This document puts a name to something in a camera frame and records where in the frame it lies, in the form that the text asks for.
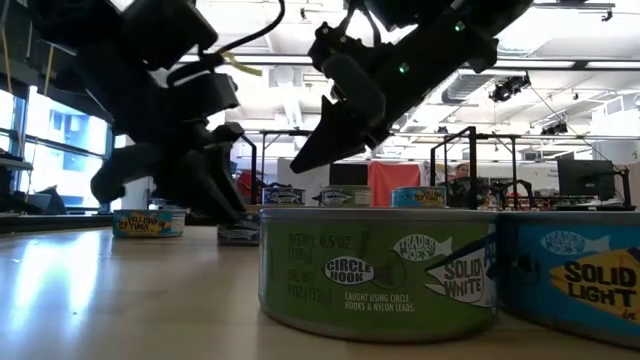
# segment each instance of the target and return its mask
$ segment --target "yellow cable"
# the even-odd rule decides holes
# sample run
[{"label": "yellow cable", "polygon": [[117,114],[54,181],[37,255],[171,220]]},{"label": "yellow cable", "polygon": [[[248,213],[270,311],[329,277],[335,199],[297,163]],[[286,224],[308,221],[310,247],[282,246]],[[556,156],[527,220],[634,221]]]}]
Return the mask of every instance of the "yellow cable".
[{"label": "yellow cable", "polygon": [[7,43],[7,33],[2,30],[2,44],[4,45],[4,68],[7,73],[7,88],[9,93],[13,94],[13,85],[11,84],[11,66],[9,66],[9,44]]},{"label": "yellow cable", "polygon": [[47,96],[47,92],[49,91],[49,79],[51,79],[51,66],[53,65],[53,53],[55,49],[53,45],[49,47],[49,62],[47,63],[47,74],[44,78],[44,92],[43,95]]},{"label": "yellow cable", "polygon": [[252,67],[249,67],[247,65],[243,65],[243,64],[239,63],[238,61],[236,61],[236,57],[233,56],[232,53],[224,53],[224,54],[222,54],[222,56],[227,58],[227,60],[229,60],[229,64],[231,66],[233,66],[234,68],[236,68],[236,69],[238,69],[238,70],[240,70],[240,71],[242,71],[244,73],[250,74],[250,75],[262,76],[262,70],[254,69]]}]

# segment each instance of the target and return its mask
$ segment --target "tuna can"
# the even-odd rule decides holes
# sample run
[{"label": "tuna can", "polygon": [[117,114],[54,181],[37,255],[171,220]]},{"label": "tuna can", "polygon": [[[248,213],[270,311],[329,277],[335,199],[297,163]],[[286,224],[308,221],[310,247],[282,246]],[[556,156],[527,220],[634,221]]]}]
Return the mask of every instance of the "tuna can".
[{"label": "tuna can", "polygon": [[320,206],[370,207],[371,188],[364,185],[330,185],[322,188]]},{"label": "tuna can", "polygon": [[391,207],[444,208],[446,200],[443,186],[399,187],[391,192]]},{"label": "tuna can", "polygon": [[218,244],[258,246],[260,242],[260,216],[257,205],[245,205],[247,212],[232,225],[218,226]]},{"label": "tuna can", "polygon": [[262,188],[262,205],[304,205],[305,190],[293,187]]},{"label": "tuna can", "polygon": [[458,338],[496,314],[496,213],[265,209],[259,299],[283,324],[372,342]]},{"label": "tuna can", "polygon": [[498,292],[525,319],[640,349],[640,214],[507,212]]},{"label": "tuna can", "polygon": [[113,213],[115,237],[177,237],[184,232],[183,210],[116,210]]}]

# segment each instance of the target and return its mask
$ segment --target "green tuna can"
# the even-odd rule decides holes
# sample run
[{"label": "green tuna can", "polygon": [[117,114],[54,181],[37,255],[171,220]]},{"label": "green tuna can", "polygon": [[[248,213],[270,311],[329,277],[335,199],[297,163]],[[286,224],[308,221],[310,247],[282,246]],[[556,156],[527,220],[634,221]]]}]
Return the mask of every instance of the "green tuna can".
[{"label": "green tuna can", "polygon": [[320,206],[370,207],[371,188],[364,185],[331,185],[322,188]]},{"label": "green tuna can", "polygon": [[496,213],[265,209],[259,298],[283,324],[323,336],[429,342],[496,314]]}]

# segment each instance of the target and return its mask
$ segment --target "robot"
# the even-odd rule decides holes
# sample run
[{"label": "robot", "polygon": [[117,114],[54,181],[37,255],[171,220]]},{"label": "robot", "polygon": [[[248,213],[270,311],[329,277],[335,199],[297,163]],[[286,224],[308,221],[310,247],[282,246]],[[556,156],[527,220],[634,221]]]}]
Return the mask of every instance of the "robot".
[{"label": "robot", "polygon": [[[333,79],[322,118],[291,164],[294,172],[374,149],[393,123],[464,63],[480,73],[497,61],[494,37],[533,0],[350,0],[337,26],[322,24],[309,50],[316,70]],[[237,86],[216,72],[224,53],[265,35],[284,17],[247,38],[207,52],[218,35],[192,0],[135,0],[120,12],[108,0],[30,0],[34,28],[74,55],[65,71],[112,116],[116,135],[135,145],[114,150],[91,181],[109,203],[124,184],[152,176],[157,193],[220,224],[239,219],[244,206],[224,166],[224,153],[243,135],[237,124],[206,130],[207,116],[239,106]],[[368,47],[346,31],[361,11],[374,33]],[[380,41],[371,14],[391,31],[417,27],[397,44]],[[197,48],[199,61],[174,69]],[[161,86],[151,75],[171,70]]]}]

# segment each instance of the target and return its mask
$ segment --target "table surface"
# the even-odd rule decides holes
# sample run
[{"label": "table surface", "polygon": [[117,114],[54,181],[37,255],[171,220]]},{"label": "table surface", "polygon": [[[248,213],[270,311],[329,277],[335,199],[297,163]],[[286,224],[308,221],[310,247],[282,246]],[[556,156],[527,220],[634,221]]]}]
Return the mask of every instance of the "table surface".
[{"label": "table surface", "polygon": [[213,227],[163,240],[104,229],[0,237],[0,358],[640,359],[502,314],[483,334],[440,344],[306,334],[260,312],[258,257],[257,248],[218,248]]}]

